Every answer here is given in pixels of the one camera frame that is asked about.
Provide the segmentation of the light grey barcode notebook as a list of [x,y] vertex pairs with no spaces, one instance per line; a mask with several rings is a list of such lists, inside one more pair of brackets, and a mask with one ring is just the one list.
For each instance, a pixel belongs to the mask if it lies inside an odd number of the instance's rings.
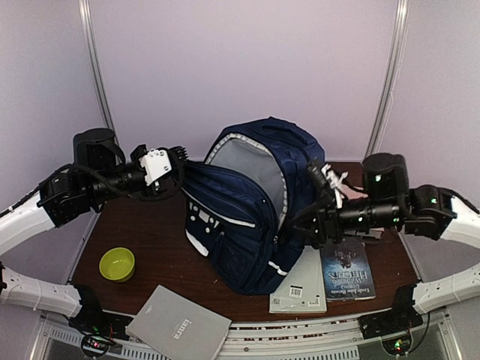
[[327,311],[320,251],[306,247],[280,286],[269,296],[270,314]]

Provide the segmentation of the navy blue student backpack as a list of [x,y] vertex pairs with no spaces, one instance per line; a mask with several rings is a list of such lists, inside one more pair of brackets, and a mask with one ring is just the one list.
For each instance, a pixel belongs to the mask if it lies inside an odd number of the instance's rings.
[[235,293],[268,295],[288,275],[304,249],[292,219],[317,195],[307,166],[324,160],[314,136],[269,117],[224,128],[185,164],[185,234]]

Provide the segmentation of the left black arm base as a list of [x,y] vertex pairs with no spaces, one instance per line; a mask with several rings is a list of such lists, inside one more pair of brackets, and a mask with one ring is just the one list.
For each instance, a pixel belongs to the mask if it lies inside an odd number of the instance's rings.
[[69,318],[73,326],[78,330],[94,332],[113,340],[130,339],[125,329],[133,317],[106,312],[90,286],[74,285],[73,288],[79,293],[80,304],[79,313]]

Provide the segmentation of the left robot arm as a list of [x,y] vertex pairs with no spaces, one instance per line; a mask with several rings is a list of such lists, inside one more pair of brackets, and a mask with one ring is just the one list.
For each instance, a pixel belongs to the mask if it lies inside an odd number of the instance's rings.
[[[78,133],[73,137],[73,162],[1,212],[1,252],[80,215],[99,213],[110,200],[167,200],[181,190],[187,160],[182,146],[148,149],[139,145],[126,158],[113,130],[99,127]],[[92,333],[108,325],[91,288],[46,282],[5,265],[1,267],[1,303],[79,319]]]

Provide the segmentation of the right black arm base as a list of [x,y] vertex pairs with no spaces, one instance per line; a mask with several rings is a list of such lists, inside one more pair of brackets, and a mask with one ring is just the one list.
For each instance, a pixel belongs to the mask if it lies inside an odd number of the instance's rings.
[[358,318],[363,338],[383,337],[403,332],[423,324],[420,313],[414,309],[413,291],[416,284],[401,286],[396,290],[389,310],[363,315]]

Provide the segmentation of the pink paperback book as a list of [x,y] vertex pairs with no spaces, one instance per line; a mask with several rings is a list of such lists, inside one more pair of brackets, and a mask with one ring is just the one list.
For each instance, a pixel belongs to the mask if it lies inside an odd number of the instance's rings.
[[357,190],[352,190],[345,184],[341,185],[341,191],[349,198],[349,199],[357,199],[361,197],[367,197],[368,195],[365,193],[358,192]]

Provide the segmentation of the dark Wuthering Heights book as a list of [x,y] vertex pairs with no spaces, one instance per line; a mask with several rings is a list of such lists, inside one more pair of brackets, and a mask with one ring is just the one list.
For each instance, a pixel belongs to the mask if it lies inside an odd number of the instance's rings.
[[346,237],[320,250],[325,297],[328,302],[368,300],[376,289],[364,244]]

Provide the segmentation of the lime green bowl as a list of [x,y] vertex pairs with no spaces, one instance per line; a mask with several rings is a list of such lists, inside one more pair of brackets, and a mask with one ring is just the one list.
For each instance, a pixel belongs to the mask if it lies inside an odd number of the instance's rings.
[[114,247],[100,258],[98,268],[106,280],[124,283],[133,277],[135,265],[135,256],[131,250],[126,247]]

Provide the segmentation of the grey hardcover book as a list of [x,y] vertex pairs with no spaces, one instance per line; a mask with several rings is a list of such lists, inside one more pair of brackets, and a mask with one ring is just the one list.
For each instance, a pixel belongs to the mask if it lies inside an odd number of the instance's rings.
[[231,324],[159,285],[125,332],[170,359],[216,359]]

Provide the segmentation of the aluminium front rail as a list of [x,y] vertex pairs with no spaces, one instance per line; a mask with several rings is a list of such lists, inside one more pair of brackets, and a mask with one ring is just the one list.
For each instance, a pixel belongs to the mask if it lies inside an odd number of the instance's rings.
[[[364,339],[359,315],[330,318],[234,322],[217,359],[465,359],[444,311],[431,313],[425,323],[385,337]],[[66,320],[40,316],[33,349],[27,359],[90,359],[80,349],[82,336]],[[391,355],[388,345],[412,338],[413,352]],[[136,338],[117,343],[99,359],[169,359]]]

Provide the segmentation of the right aluminium frame post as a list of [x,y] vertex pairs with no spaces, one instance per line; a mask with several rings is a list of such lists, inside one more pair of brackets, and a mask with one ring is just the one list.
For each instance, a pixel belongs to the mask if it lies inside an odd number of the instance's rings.
[[401,64],[404,57],[404,48],[407,37],[410,1],[397,1],[397,9],[391,36],[391,46],[385,76],[380,93],[373,127],[370,132],[365,157],[380,151],[383,137],[386,132],[390,112],[394,102],[394,89],[398,76],[401,73]]

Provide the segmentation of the aluminium frame post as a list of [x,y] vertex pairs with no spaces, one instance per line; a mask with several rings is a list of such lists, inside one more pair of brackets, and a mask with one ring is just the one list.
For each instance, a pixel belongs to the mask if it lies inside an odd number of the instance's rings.
[[94,88],[97,100],[100,106],[100,112],[103,117],[104,124],[110,130],[115,130],[110,106],[107,99],[107,92],[104,79],[101,73],[101,64],[98,57],[98,49],[95,41],[95,30],[92,21],[91,2],[88,0],[79,0],[79,15],[82,23],[82,30],[88,50],[88,57],[91,66],[91,72],[94,80]]
[[370,132],[365,157],[380,151],[383,137],[386,132],[390,112],[394,102],[394,89],[398,76],[401,73],[401,64],[404,57],[404,48],[407,37],[410,1],[397,1],[397,9],[391,36],[391,46],[385,76],[380,93],[373,127]]

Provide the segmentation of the left aluminium frame post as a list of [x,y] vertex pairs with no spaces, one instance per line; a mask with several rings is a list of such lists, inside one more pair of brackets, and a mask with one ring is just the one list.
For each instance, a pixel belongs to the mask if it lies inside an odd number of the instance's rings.
[[88,0],[79,0],[79,15],[82,23],[82,30],[88,50],[88,57],[91,66],[91,72],[94,80],[94,88],[97,100],[100,106],[100,112],[103,117],[104,124],[110,130],[115,130],[110,106],[107,99],[107,92],[104,79],[101,73],[101,64],[98,57],[98,49],[95,41],[95,30],[92,21],[91,2]]

